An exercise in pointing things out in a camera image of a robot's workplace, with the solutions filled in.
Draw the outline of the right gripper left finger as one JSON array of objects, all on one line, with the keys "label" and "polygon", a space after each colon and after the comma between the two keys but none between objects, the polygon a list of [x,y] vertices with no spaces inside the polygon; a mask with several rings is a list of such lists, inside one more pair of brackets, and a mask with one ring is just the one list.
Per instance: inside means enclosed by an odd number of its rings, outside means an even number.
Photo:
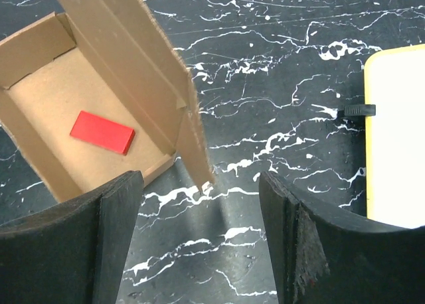
[{"label": "right gripper left finger", "polygon": [[1,226],[2,303],[115,303],[143,177],[128,171]]}]

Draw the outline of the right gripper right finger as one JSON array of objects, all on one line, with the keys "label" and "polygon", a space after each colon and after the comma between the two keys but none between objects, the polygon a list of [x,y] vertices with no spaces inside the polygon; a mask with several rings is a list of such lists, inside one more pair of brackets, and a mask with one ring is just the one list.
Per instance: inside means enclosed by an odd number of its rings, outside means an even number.
[{"label": "right gripper right finger", "polygon": [[423,303],[424,228],[383,224],[275,173],[259,199],[280,303]]}]

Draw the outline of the small red block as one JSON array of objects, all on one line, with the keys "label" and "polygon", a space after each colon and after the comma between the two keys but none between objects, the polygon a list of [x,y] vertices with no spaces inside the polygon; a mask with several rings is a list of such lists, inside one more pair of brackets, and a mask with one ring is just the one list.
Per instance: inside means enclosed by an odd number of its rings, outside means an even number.
[{"label": "small red block", "polygon": [[134,139],[135,130],[104,117],[81,111],[70,131],[70,136],[126,155]]}]

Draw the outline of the cardboard box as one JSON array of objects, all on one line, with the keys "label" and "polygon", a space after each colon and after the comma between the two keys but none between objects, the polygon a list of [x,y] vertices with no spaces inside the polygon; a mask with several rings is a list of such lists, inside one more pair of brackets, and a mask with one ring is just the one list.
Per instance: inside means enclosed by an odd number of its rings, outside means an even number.
[{"label": "cardboard box", "polygon": [[[1,125],[64,202],[126,171],[150,183],[179,155],[213,182],[190,71],[143,0],[57,0],[1,41]],[[135,130],[126,155],[70,135],[87,111]]]}]

